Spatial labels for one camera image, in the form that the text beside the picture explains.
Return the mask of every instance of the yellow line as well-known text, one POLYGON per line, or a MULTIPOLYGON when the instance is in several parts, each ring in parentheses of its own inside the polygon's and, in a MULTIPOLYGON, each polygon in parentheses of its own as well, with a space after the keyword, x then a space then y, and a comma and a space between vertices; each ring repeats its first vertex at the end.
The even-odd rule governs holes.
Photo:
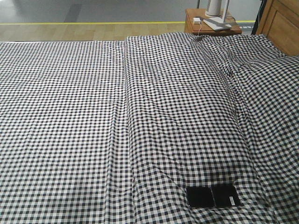
POLYGON ((237 20, 236 22, 248 22, 248 23, 253 23, 256 22, 255 20, 237 20))
MULTIPOLYGON (((238 20, 236 22, 255 22, 255 20, 238 20)), ((149 21, 149 22, 7 22, 1 25, 115 25, 115 24, 184 24, 184 21, 149 21)))

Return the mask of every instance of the laminate floor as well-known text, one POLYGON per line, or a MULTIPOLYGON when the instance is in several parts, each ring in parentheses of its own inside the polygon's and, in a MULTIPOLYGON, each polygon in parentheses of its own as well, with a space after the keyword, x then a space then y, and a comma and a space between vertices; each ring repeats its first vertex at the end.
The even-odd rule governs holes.
POLYGON ((127 36, 158 35, 178 31, 184 31, 183 23, 0 25, 0 41, 112 41, 124 40, 127 36))

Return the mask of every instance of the wooden furniture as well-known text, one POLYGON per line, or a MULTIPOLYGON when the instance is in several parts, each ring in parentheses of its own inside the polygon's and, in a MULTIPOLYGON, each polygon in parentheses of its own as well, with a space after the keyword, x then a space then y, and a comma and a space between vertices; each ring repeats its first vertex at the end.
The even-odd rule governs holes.
POLYGON ((207 24, 202 22, 201 30, 199 24, 193 24, 193 18, 196 16, 200 16, 202 18, 208 18, 205 16, 205 8, 188 8, 185 10, 186 12, 186 20, 185 20, 185 33, 191 33, 194 35, 212 35, 212 36, 228 36, 228 35, 236 35, 241 34, 242 31, 239 25, 235 22, 233 18, 226 19, 226 22, 231 23, 232 28, 226 30, 215 31, 212 30, 207 24))
POLYGON ((299 0, 268 0, 256 34, 287 55, 299 55, 299 0))

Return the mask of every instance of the bed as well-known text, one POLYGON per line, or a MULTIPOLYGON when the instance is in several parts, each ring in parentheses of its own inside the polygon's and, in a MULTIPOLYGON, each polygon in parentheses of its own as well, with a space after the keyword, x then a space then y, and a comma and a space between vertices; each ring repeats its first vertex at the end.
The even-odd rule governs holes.
POLYGON ((298 223, 298 13, 269 0, 250 36, 1 43, 1 223, 298 223), (240 206, 189 206, 228 183, 240 206))

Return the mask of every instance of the wooden nightstand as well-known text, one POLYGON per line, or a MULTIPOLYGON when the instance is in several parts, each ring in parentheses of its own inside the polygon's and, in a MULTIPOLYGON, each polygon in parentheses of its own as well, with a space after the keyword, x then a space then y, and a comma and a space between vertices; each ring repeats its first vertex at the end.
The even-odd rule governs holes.
POLYGON ((242 31, 238 24, 235 22, 233 18, 226 19, 226 22, 231 23, 232 28, 226 30, 215 31, 212 30, 207 24, 204 22, 201 23, 202 27, 200 32, 198 32, 200 25, 193 24, 193 18, 196 16, 200 16, 202 18, 208 18, 205 16, 206 9, 205 8, 188 8, 185 10, 186 12, 186 21, 185 21, 185 33, 191 33, 194 35, 212 35, 212 36, 228 36, 228 35, 236 35, 241 34, 242 31))

